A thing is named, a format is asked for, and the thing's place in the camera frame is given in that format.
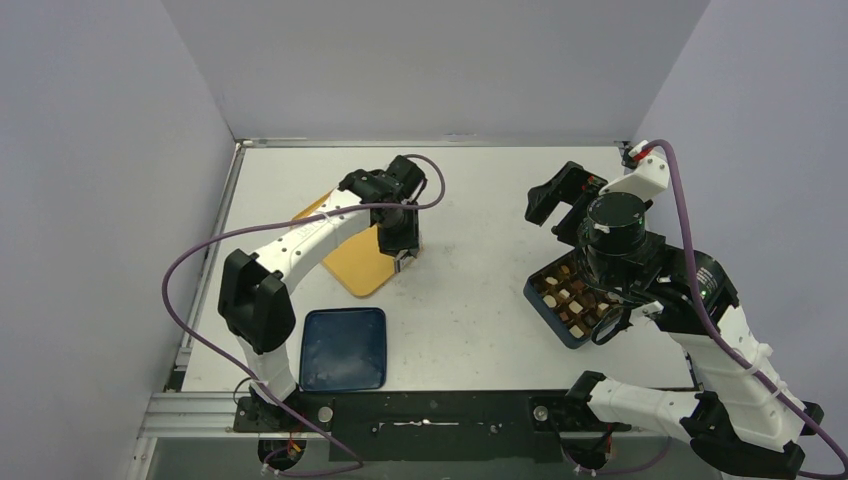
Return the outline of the blue chocolate box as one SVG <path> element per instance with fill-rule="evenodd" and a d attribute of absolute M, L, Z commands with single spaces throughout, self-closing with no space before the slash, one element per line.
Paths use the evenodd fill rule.
<path fill-rule="evenodd" d="M 586 273 L 587 266 L 584 255 L 566 253 L 531 274 L 523 288 L 533 309 L 569 349 L 604 345 L 633 326 L 632 312 L 621 301 L 592 287 L 595 278 Z M 554 309 L 544 304 L 545 295 L 556 298 Z M 573 326 L 584 332 L 582 339 L 570 334 Z"/>

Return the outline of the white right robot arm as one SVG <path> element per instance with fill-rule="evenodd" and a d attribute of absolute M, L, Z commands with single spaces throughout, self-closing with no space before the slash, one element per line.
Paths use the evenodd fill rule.
<path fill-rule="evenodd" d="M 823 412 L 794 396 L 752 334 L 738 293 L 718 261 L 668 244 L 646 226 L 653 198 L 670 181 L 664 161 L 644 160 L 614 181 L 569 162 L 527 194 L 525 218 L 541 225 L 560 204 L 554 227 L 569 252 L 533 275 L 525 294 L 569 347 L 604 344 L 633 318 L 650 319 L 688 355 L 702 390 L 638 387 L 594 371 L 565 396 L 576 426 L 624 424 L 688 444 L 713 468 L 736 476 L 794 479 L 805 454 L 800 437 Z"/>

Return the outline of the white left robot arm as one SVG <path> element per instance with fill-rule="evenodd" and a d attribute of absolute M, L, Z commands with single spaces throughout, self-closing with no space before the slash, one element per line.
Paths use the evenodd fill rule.
<path fill-rule="evenodd" d="M 236 249 L 226 257 L 217 309 L 241 345 L 254 376 L 251 390 L 262 400 L 260 417 L 272 428 L 287 429 L 299 415 L 286 348 L 296 326 L 292 294 L 326 257 L 367 231 L 376 234 L 377 259 L 398 263 L 418 255 L 418 198 L 428 183 L 422 160 L 398 155 L 382 169 L 354 170 L 311 216 L 293 220 L 251 253 Z"/>

